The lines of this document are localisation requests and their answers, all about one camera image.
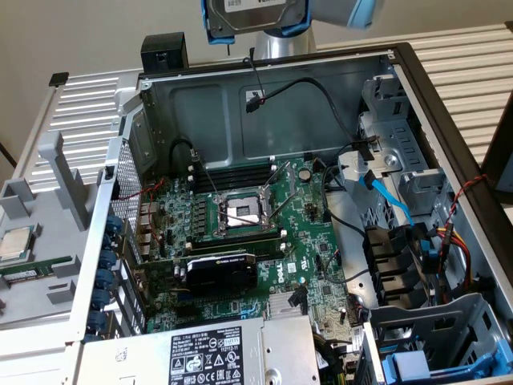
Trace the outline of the empty blue disk carrier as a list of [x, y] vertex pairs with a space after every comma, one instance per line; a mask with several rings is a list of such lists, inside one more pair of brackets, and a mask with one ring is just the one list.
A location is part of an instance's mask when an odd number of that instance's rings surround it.
[[393, 353], [382, 361], [382, 369], [386, 385], [446, 385], [513, 374], [513, 351], [501, 339], [493, 353], [486, 353], [473, 363], [434, 371], [419, 351]]

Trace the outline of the green RAM stick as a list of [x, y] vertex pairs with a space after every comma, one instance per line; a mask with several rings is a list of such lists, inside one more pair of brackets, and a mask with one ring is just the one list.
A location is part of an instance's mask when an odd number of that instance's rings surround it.
[[59, 257], [45, 261], [33, 261], [0, 269], [0, 276], [10, 284], [53, 276], [52, 266], [72, 261], [72, 257]]
[[215, 239], [211, 241], [194, 241], [190, 249], [192, 255], [202, 253], [220, 253], [225, 251], [245, 250], [249, 253], [280, 252], [279, 237], [236, 237]]

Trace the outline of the open grey PC case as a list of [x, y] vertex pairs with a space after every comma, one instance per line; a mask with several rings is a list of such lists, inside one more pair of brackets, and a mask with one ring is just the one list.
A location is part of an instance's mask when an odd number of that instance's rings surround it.
[[[406, 204], [383, 184], [385, 162], [373, 150], [378, 138], [360, 132], [359, 116], [366, 110], [363, 83], [378, 75], [400, 80], [446, 174], [448, 214], [442, 222], [412, 218]], [[480, 294], [513, 346], [513, 227], [412, 48], [398, 44], [264, 62], [247, 57], [236, 64], [140, 76], [139, 93], [124, 108], [99, 182], [75, 302], [85, 319], [74, 343], [72, 385], [77, 385], [89, 342], [156, 334], [146, 330], [147, 302], [135, 281], [143, 262], [139, 211], [150, 184], [190, 173], [193, 148], [206, 168], [306, 156], [337, 172], [341, 191], [328, 195], [325, 210], [336, 222], [342, 268], [355, 280], [346, 287], [348, 342], [317, 333], [306, 315], [320, 385], [355, 385], [363, 326], [371, 310], [383, 307], [363, 249], [371, 226], [420, 229], [427, 296], [420, 308]], [[108, 290], [111, 301], [101, 310], [107, 314], [106, 330], [88, 334], [108, 215], [123, 221], [118, 247], [112, 250], [115, 280]]]

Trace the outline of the silver CPU socket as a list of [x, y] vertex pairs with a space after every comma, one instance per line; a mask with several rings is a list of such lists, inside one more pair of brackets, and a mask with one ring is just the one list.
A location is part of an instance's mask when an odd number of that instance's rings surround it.
[[[265, 197], [262, 187], [250, 188], [240, 191], [226, 192], [217, 196], [213, 202], [216, 204], [217, 228], [215, 235], [240, 230], [241, 232], [266, 231], [275, 225], [273, 220], [265, 224], [265, 215], [273, 211], [271, 203], [271, 192]], [[242, 221], [235, 221], [232, 218], [221, 216], [217, 211], [225, 212], [235, 217], [243, 217], [252, 221], [259, 221], [260, 225], [251, 225]]]

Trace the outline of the black box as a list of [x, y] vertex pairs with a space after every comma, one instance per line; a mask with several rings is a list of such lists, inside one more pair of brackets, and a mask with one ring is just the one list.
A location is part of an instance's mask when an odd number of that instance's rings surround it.
[[140, 57], [143, 71], [148, 75], [188, 69], [184, 32], [146, 36], [140, 49]]

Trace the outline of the black Nvidia graphics card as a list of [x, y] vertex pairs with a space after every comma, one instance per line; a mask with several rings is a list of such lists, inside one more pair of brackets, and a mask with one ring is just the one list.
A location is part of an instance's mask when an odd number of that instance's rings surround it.
[[152, 294], [216, 296], [244, 292], [255, 288], [258, 282], [257, 257], [246, 252], [151, 261], [140, 269]]

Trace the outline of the grey power supply unit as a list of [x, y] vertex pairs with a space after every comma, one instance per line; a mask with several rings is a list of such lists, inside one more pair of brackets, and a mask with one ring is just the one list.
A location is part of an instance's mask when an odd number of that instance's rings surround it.
[[77, 385], [320, 385], [309, 318], [251, 318], [86, 344]]

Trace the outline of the silver finned heat sink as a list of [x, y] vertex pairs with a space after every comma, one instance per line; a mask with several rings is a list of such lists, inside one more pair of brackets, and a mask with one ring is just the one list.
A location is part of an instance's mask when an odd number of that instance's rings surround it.
[[271, 319], [294, 318], [306, 316], [307, 308], [302, 298], [295, 293], [279, 293], [269, 296], [268, 313]]

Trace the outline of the thin metal locking lever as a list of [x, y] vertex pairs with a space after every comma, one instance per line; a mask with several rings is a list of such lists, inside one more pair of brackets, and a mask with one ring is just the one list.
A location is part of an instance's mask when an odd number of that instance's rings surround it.
[[249, 220], [249, 219], [246, 219], [246, 218], [243, 218], [243, 217], [235, 217], [235, 216], [232, 216], [232, 215], [229, 215], [225, 212], [222, 212], [222, 211], [217, 211], [221, 216], [225, 216], [227, 218], [232, 218], [233, 220], [235, 221], [242, 221], [242, 222], [245, 222], [245, 223], [249, 223], [251, 225], [260, 225], [261, 223], [259, 221], [252, 221], [252, 220]]
[[206, 168], [204, 162], [202, 161], [199, 152], [193, 148], [191, 150], [191, 154], [192, 154], [192, 163], [193, 163], [194, 169], [196, 170], [196, 173], [200, 174], [202, 172], [205, 175], [206, 179], [208, 180], [208, 183], [209, 183], [210, 187], [212, 188], [212, 191], [216, 195], [218, 195], [219, 194], [218, 189], [217, 189], [208, 169]]

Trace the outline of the black RAM slot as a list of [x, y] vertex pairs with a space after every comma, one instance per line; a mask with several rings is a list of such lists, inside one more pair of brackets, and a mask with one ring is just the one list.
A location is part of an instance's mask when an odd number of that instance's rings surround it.
[[224, 168], [208, 171], [209, 176], [215, 183], [226, 180], [239, 179], [261, 179], [272, 174], [271, 167], [268, 165], [257, 165], [242, 168]]
[[196, 248], [199, 247], [213, 247], [215, 245], [230, 245], [238, 243], [252, 243], [257, 241], [280, 240], [280, 233], [255, 233], [243, 234], [238, 237], [224, 237], [216, 238], [209, 241], [194, 241], [192, 245]]
[[289, 235], [285, 229], [275, 228], [275, 229], [270, 229], [270, 230], [266, 230], [266, 231], [231, 232], [231, 233], [227, 233], [225, 235], [219, 235], [219, 234], [203, 235], [203, 236], [194, 237], [192, 240], [193, 241], [209, 241], [209, 240], [216, 239], [216, 238], [238, 237], [243, 234], [255, 234], [255, 233], [280, 233], [281, 239], [287, 239], [288, 235]]
[[271, 261], [284, 258], [288, 253], [288, 248], [285, 243], [276, 243], [264, 245], [255, 251], [256, 259], [258, 261]]
[[269, 172], [257, 172], [253, 174], [211, 174], [217, 188], [228, 188], [228, 186], [262, 185], [270, 178]]
[[[224, 190], [230, 190], [230, 189], [238, 189], [238, 188], [247, 188], [252, 187], [248, 185], [242, 185], [242, 186], [228, 186], [228, 188], [222, 188], [218, 189], [218, 191], [224, 191]], [[196, 183], [192, 186], [192, 190], [195, 193], [210, 193], [212, 192], [212, 188], [210, 187], [208, 180], [197, 180]]]
[[214, 177], [225, 177], [227, 175], [253, 175], [253, 174], [265, 174], [268, 175], [271, 172], [271, 164], [245, 164], [234, 167], [224, 168], [207, 168], [204, 169], [200, 165], [197, 168], [191, 166], [190, 173], [192, 175], [206, 175], [208, 172], [212, 178]]

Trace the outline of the grey parts rack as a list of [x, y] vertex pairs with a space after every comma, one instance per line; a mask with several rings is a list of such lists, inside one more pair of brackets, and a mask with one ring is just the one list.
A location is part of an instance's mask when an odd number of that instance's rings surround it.
[[38, 154], [49, 163], [57, 187], [35, 192], [22, 177], [7, 180], [0, 189], [0, 240], [8, 230], [33, 226], [29, 257], [14, 266], [68, 256], [72, 261], [53, 265], [55, 274], [40, 279], [10, 284], [0, 276], [0, 330], [71, 310], [91, 227], [98, 187], [85, 184], [70, 167], [62, 135], [44, 134]]

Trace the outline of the green Dell motherboard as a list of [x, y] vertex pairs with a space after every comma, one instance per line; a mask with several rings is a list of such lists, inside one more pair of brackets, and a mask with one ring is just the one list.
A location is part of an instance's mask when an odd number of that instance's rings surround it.
[[[135, 271], [147, 302], [146, 330], [158, 333], [216, 322], [271, 319], [269, 296], [295, 293], [302, 298], [315, 331], [327, 339], [349, 341], [349, 308], [347, 285], [353, 274], [342, 268], [342, 252], [335, 233], [336, 222], [326, 212], [328, 195], [341, 191], [335, 170], [326, 170], [321, 160], [306, 156], [268, 160], [272, 174], [282, 164], [290, 162], [296, 176], [296, 195], [273, 218], [275, 228], [288, 232], [288, 253], [282, 259], [257, 261], [258, 282], [255, 288], [240, 293], [216, 296], [193, 296], [191, 301], [178, 302], [177, 293], [152, 294], [140, 267]], [[312, 178], [303, 183], [298, 177], [308, 169]], [[192, 186], [205, 175], [164, 178], [150, 184], [140, 206], [137, 241], [143, 263], [162, 260], [189, 259], [218, 253], [192, 255], [194, 237], [214, 234], [217, 228], [216, 204], [213, 200], [223, 193], [250, 188], [196, 193]], [[270, 185], [273, 210], [289, 195], [289, 178], [282, 170]], [[225, 251], [246, 252], [245, 250]]]

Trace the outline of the metal optical drive cage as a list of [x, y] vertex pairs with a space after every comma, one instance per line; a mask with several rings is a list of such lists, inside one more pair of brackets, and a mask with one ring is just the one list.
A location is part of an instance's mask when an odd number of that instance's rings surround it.
[[360, 132], [376, 136], [373, 150], [385, 162], [383, 184], [415, 220], [447, 218], [448, 181], [435, 159], [417, 114], [400, 80], [378, 75], [363, 83]]

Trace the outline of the hard disk with blue carrier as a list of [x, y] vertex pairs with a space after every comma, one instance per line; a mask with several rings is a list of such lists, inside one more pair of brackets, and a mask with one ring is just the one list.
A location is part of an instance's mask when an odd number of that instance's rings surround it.
[[231, 45], [239, 34], [268, 31], [293, 37], [310, 27], [310, 0], [200, 0], [211, 45]]

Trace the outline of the silver CPU chip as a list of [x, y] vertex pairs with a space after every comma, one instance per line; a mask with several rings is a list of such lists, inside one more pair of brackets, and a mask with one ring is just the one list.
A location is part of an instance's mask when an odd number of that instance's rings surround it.
[[29, 257], [33, 226], [11, 229], [0, 240], [0, 265], [23, 263]]

